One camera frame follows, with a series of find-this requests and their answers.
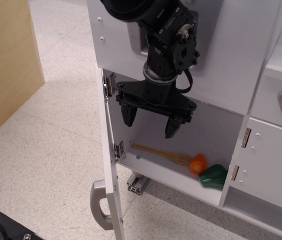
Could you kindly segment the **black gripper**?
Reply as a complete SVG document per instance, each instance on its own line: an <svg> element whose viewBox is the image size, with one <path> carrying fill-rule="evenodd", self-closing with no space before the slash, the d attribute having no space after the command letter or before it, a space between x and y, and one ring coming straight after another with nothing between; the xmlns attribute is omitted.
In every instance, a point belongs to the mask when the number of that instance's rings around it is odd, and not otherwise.
<svg viewBox="0 0 282 240"><path fill-rule="evenodd" d="M120 81L116 100L121 106L123 122L131 127L138 109L169 117L165 138L172 138L182 123L189 123L197 105L182 95L176 84L154 84L148 80Z"/></svg>

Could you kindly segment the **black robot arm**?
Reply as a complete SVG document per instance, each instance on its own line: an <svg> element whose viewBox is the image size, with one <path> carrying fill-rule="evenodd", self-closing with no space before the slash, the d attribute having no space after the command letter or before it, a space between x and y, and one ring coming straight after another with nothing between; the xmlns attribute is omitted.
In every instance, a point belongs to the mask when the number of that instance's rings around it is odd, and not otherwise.
<svg viewBox="0 0 282 240"><path fill-rule="evenodd" d="M136 22L145 30L148 54L142 81L116 84L117 102L124 123L131 127L137 110L143 109L168 117L165 138L172 138L180 126L189 123L197 105L185 97L191 90L193 77L189 68L196 65L197 21L179 0L104 0L107 12L114 18ZM185 74L189 87L179 89L176 79Z"/></svg>

